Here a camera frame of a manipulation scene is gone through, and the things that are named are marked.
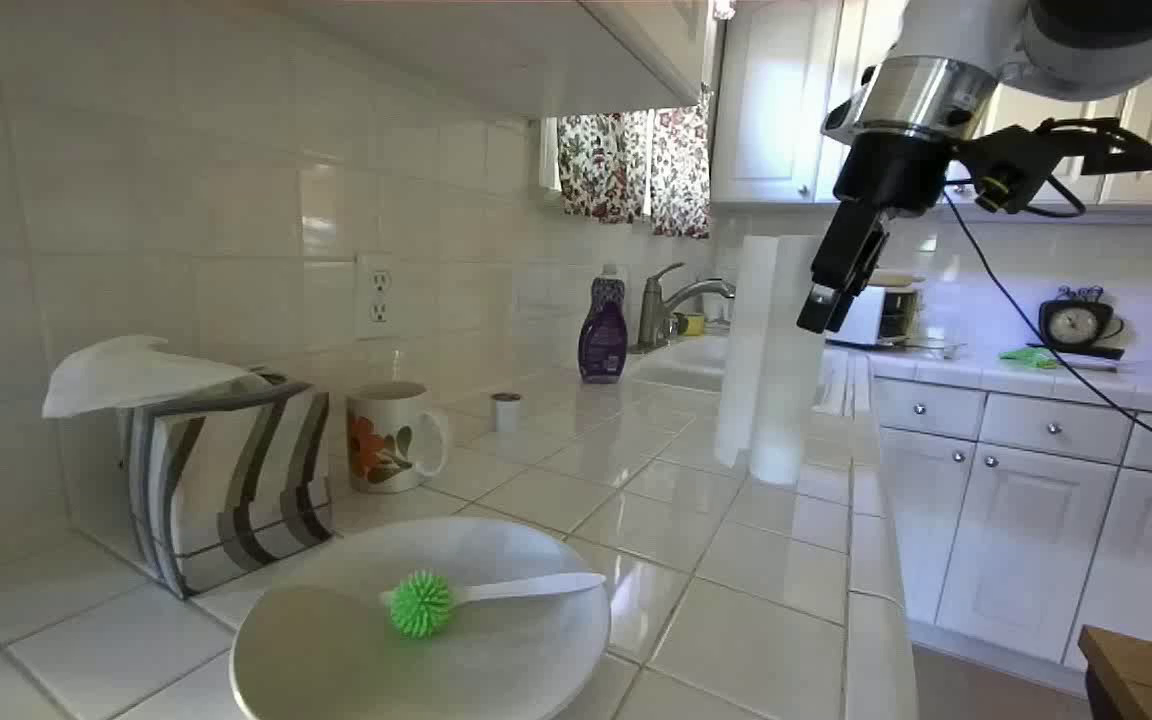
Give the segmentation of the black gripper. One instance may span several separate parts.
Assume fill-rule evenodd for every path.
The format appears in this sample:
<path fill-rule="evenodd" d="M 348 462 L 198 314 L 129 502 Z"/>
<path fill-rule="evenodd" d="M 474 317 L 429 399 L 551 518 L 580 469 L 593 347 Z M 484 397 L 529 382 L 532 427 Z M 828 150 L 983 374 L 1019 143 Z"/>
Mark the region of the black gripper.
<path fill-rule="evenodd" d="M 861 132 L 841 182 L 838 215 L 811 262 L 811 290 L 795 325 L 804 333 L 838 333 L 850 317 L 850 295 L 858 295 L 887 239 L 884 223 L 891 215 L 919 215 L 938 206 L 946 173 L 952 160 L 949 139 Z"/>

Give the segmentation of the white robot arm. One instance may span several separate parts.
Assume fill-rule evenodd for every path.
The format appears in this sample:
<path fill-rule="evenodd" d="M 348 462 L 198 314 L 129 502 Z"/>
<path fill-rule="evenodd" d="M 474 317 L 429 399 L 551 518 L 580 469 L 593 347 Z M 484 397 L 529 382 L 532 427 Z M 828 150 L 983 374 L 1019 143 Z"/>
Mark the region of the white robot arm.
<path fill-rule="evenodd" d="M 998 87 L 1101 99 L 1152 75 L 1152 0 L 907 0 L 901 38 L 819 132 L 850 150 L 838 215 L 809 265 L 804 333 L 838 333 L 876 274 L 887 215 L 919 215 L 964 166 L 978 206 L 1026 214 L 1065 155 L 1087 173 L 1152 168 L 1122 119 L 972 123 Z"/>

